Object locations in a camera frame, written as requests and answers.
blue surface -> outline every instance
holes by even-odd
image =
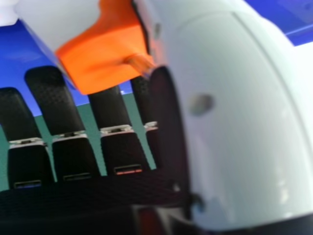
[[[246,0],[262,16],[278,25],[295,45],[313,41],[312,25],[304,23],[278,4],[278,0]],[[313,0],[297,0],[299,4]],[[21,22],[13,26],[0,27],[0,87],[16,87],[23,95],[35,116],[41,114],[37,103],[24,82],[25,72],[33,67],[52,65],[40,51]],[[130,83],[120,85],[124,94],[132,92]],[[70,87],[76,105],[88,103],[86,96]]]

orange plastic part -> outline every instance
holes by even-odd
[[[96,93],[139,76],[126,60],[146,52],[131,0],[101,0],[98,21],[56,51],[82,94]]]

teal surface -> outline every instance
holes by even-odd
[[[132,126],[138,134],[138,137],[141,141],[142,147],[148,159],[149,165],[152,169],[154,169],[156,165],[153,161],[152,154],[148,147],[145,130],[140,120],[140,116],[139,116],[139,112],[136,106],[134,96],[132,94],[127,94],[127,95],[124,95],[123,98],[127,106],[129,116],[132,121]],[[85,104],[85,105],[78,106],[77,108],[84,122],[85,128],[87,130],[89,141],[96,155],[100,172],[102,175],[106,175],[105,164],[102,158],[102,152],[101,152],[101,147],[100,147],[100,133],[96,126],[96,123],[95,123],[95,120],[91,111],[91,107],[89,104]],[[49,156],[50,156],[51,164],[53,165],[53,159],[52,159],[52,153],[51,153],[52,136],[49,134],[48,128],[42,116],[35,117],[35,120],[40,129],[40,132],[42,134],[44,141],[48,144]],[[9,145],[1,129],[0,130],[0,191],[8,189],[7,170],[6,170],[8,147]]]

silver joint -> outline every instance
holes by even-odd
[[[67,140],[78,139],[78,138],[87,138],[87,134],[85,133],[85,131],[77,131],[77,132],[56,135],[53,137],[52,141],[53,142],[67,141]]]
[[[157,130],[157,122],[156,121],[151,121],[148,122],[144,125],[144,128],[146,129],[146,131],[153,131],[153,130]]]
[[[34,137],[34,138],[28,138],[23,140],[17,140],[17,141],[9,141],[10,143],[10,149],[11,148],[21,148],[21,147],[27,147],[27,146],[33,146],[33,145],[43,145],[46,146],[46,143],[43,141],[43,139]]]
[[[100,129],[101,137],[133,132],[134,130],[130,125],[111,126]]]

